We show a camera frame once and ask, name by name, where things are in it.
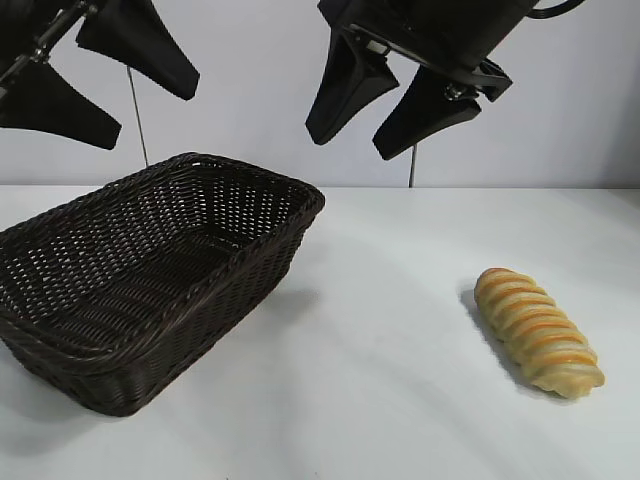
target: white table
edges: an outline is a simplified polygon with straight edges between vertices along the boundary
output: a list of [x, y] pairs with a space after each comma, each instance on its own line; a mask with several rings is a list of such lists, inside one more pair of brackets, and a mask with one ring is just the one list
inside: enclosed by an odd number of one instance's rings
[[[0, 228], [88, 190], [2, 188]], [[132, 418], [0, 350], [0, 478], [640, 478], [640, 192], [326, 194], [276, 292]], [[490, 266], [550, 291], [606, 387], [567, 404], [520, 383], [474, 321]]]

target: basket rim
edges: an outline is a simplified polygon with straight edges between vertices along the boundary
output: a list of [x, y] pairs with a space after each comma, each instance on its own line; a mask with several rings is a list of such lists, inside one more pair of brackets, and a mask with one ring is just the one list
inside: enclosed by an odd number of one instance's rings
[[23, 317], [18, 317], [7, 309], [0, 310], [0, 331], [3, 331], [3, 336], [8, 337], [9, 341], [15, 341], [21, 350], [26, 352], [32, 350], [28, 348], [28, 345], [37, 345], [37, 350], [46, 351], [47, 355], [60, 360], [60, 364], [55, 365], [55, 368], [63, 371], [75, 371], [83, 374], [104, 374], [116, 370], [124, 363], [129, 363], [143, 357], [161, 338], [169, 335], [175, 328], [181, 325], [182, 321], [184, 321], [194, 309], [201, 306], [210, 297], [218, 294], [234, 278], [245, 272], [246, 269], [259, 261], [260, 258], [279, 246], [283, 239], [293, 236], [300, 230], [306, 230], [315, 216], [324, 208], [324, 195], [316, 187], [301, 180], [223, 156], [188, 152], [176, 155], [140, 172], [124, 177], [121, 180], [110, 182], [94, 192], [54, 207], [29, 220], [8, 228], [0, 233], [0, 247], [11, 242], [18, 234], [24, 234], [25, 231], [29, 233], [32, 231], [38, 232], [39, 227], [43, 224], [63, 219], [70, 210], [78, 210], [99, 204], [105, 198], [111, 197], [114, 194], [114, 190], [135, 188], [142, 182], [153, 181], [169, 169], [194, 166], [196, 163], [203, 162], [217, 165], [225, 164], [233, 169], [244, 170], [260, 175], [263, 178], [268, 177], [273, 181], [287, 183], [292, 187], [304, 190], [309, 198], [295, 213], [287, 218], [285, 222], [253, 240], [245, 248], [232, 255], [223, 265], [213, 270], [204, 279], [193, 284], [188, 291], [177, 297], [159, 315], [160, 321], [154, 328], [147, 329], [139, 335], [129, 336], [125, 338], [122, 343], [118, 342], [102, 351], [97, 350], [94, 355], [78, 356], [63, 352], [49, 343], [49, 341], [59, 343], [57, 339], [38, 331], [37, 326], [27, 322]]

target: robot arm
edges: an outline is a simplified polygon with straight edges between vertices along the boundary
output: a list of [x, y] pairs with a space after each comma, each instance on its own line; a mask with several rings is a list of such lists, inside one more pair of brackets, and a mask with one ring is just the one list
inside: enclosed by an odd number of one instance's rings
[[562, 15], [585, 0], [542, 10], [538, 0], [321, 0], [331, 27], [324, 78], [307, 119], [317, 144], [363, 107], [399, 86], [386, 55], [420, 67], [374, 144], [389, 160], [424, 138], [474, 119], [482, 94], [495, 102], [512, 85], [487, 56], [525, 17]]
[[0, 0], [0, 127], [115, 146], [120, 124], [48, 63], [79, 21], [81, 48], [121, 61], [180, 98], [195, 95], [199, 74], [151, 0]]
[[[320, 0], [331, 27], [329, 58], [307, 119], [317, 144], [329, 142], [363, 107], [399, 86], [386, 56], [420, 67], [406, 95], [375, 134], [391, 159], [420, 140], [475, 118], [484, 95], [512, 84], [487, 57], [525, 17], [551, 18], [585, 0], [537, 10], [539, 0]], [[40, 130], [112, 148], [120, 125], [48, 64], [77, 22], [82, 48], [140, 71], [183, 99], [199, 74], [171, 38], [151, 0], [0, 0], [0, 127]]]

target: glazed bread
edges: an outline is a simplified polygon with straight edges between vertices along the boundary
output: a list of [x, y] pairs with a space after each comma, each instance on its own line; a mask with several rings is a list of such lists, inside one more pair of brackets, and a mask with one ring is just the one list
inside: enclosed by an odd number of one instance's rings
[[598, 357], [536, 282], [504, 268], [484, 272], [475, 300], [531, 384], [576, 399], [605, 383]]

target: wicker basket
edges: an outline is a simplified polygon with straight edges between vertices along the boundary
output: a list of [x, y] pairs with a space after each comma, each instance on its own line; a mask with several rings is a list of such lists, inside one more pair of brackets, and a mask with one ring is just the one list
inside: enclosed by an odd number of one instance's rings
[[285, 276], [310, 185], [185, 154], [0, 234], [0, 336], [97, 412], [149, 403]]

